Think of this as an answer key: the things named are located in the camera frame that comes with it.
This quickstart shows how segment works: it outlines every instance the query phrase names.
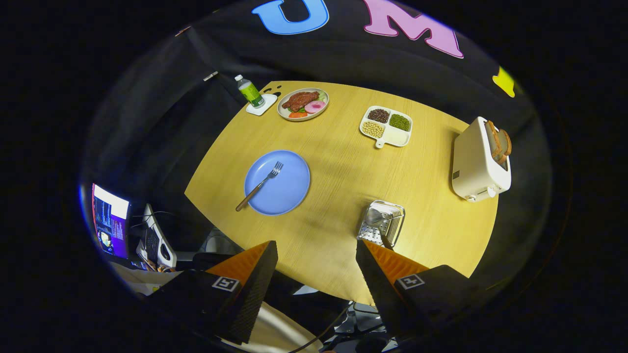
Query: blue plate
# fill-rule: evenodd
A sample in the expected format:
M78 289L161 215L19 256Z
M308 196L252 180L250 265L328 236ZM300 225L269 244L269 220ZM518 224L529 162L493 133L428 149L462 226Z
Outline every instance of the blue plate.
M283 163L281 172L269 179L249 200L249 205L263 215L280 215L299 206L310 188L310 169L300 155L286 150L272 151L261 156L244 180L244 195L248 195L273 170Z

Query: fork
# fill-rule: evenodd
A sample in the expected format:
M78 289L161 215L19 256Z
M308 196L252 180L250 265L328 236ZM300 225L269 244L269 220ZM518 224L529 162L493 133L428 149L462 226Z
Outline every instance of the fork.
M268 173L268 175L266 176L266 179L264 179L261 183L257 184L257 186L251 190L251 192L246 195L246 197L244 198L244 200L242 200L242 202L240 202L240 204L235 208L235 210L237 212L239 212L244 205L246 205L246 203L248 203L248 201L251 199L251 197L255 196L255 194L259 191L259 189L262 188L262 185L264 185L264 183L266 183L266 180L272 179L274 177L277 176L277 174L279 174L279 172L281 171L281 169L283 168L283 163L282 162L277 162L273 168L273 170L271 170L270 173Z

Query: green label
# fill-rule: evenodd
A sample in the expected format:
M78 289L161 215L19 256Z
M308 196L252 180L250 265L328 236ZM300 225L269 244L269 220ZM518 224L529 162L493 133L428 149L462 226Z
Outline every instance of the green label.
M251 104L253 104L254 106L256 104L259 105L259 101L261 100L260 98L262 96L259 95L259 91L257 90L257 88L255 88L253 84L250 84L246 88L241 89L240 92L242 92L246 100L251 102Z

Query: metal rack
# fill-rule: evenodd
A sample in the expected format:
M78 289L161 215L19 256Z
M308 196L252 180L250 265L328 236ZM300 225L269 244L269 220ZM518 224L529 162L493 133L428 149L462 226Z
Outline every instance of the metal rack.
M366 215L369 209L376 209L384 216L384 221L379 227L371 227L366 223ZM378 245L383 245L382 236L387 237L391 246L395 246L401 233L403 220L406 218L406 210L397 204L383 200L375 200L366 208L364 218L358 231L358 239L366 239Z

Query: computer monitor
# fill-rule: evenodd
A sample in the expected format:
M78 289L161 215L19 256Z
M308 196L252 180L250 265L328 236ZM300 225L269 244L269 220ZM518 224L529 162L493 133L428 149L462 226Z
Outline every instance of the computer monitor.
M92 214L96 243L108 254L129 258L128 226L131 203L92 184Z

